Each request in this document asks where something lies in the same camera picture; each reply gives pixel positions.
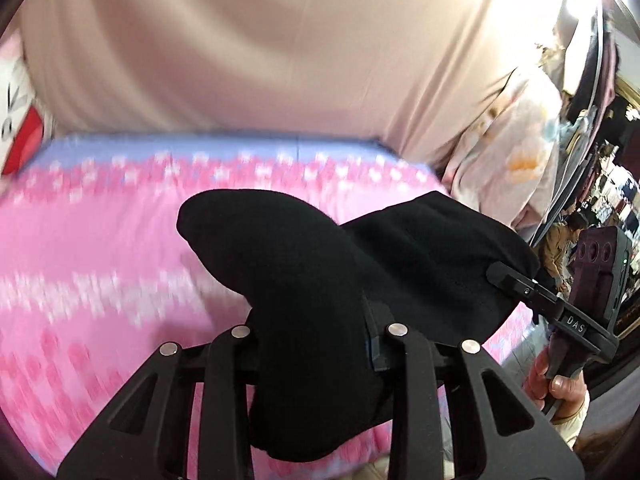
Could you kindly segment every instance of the beige fabric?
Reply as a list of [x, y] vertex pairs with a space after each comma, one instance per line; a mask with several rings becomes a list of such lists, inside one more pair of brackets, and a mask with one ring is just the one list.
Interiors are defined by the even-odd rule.
[[258, 128], [450, 141], [547, 40], [561, 0], [26, 0], [37, 89], [84, 131]]
[[[570, 448], [574, 448], [575, 441], [578, 439], [584, 419], [587, 417], [589, 409], [590, 396], [589, 392], [584, 397], [584, 404], [580, 411], [570, 418], [558, 420], [554, 422], [554, 428], [562, 439]], [[386, 480], [389, 473], [389, 457], [383, 456], [377, 461], [366, 464], [353, 473], [343, 476], [338, 480]], [[448, 460], [444, 461], [444, 480], [451, 480], [455, 477], [455, 469], [453, 463]]]

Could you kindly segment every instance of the dark hair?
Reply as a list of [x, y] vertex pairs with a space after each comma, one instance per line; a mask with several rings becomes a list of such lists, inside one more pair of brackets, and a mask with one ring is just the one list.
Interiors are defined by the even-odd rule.
[[589, 227], [589, 222], [582, 215], [582, 213], [574, 211], [566, 218], [566, 224], [571, 231], [577, 231], [578, 229], [586, 229]]

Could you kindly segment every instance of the human hand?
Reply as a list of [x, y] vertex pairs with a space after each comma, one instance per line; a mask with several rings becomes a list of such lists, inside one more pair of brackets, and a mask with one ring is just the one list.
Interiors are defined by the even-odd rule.
[[587, 394], [584, 375], [580, 372], [577, 379], [556, 376], [549, 381], [545, 377], [548, 368], [549, 348], [547, 347], [536, 357], [522, 389], [540, 410], [545, 405], [544, 399], [547, 394], [564, 400], [554, 418], [570, 418], [578, 413], [584, 404], [584, 397]]

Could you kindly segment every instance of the brown jacket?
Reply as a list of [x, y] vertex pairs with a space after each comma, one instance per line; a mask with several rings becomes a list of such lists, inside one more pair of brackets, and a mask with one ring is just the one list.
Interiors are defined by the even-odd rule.
[[564, 254], [569, 247], [571, 229], [564, 222], [553, 224], [536, 246], [540, 263], [556, 282], [562, 278]]

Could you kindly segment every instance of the metal pin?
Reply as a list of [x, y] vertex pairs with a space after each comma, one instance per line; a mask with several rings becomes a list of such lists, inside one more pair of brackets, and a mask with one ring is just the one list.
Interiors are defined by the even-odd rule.
[[169, 341], [168, 343], [164, 343], [160, 347], [160, 353], [163, 356], [174, 355], [177, 351], [178, 351], [178, 345], [176, 343], [171, 342], [171, 341]]
[[251, 333], [251, 329], [247, 325], [238, 325], [231, 329], [231, 335], [236, 339], [243, 339]]
[[462, 349], [468, 354], [477, 354], [482, 347], [478, 341], [466, 339], [462, 342]]
[[389, 325], [386, 330], [391, 335], [395, 335], [395, 336], [398, 336], [398, 337], [402, 337], [403, 335], [406, 335], [407, 332], [409, 332], [409, 329], [405, 325], [403, 325], [402, 323], [393, 323], [393, 324]]

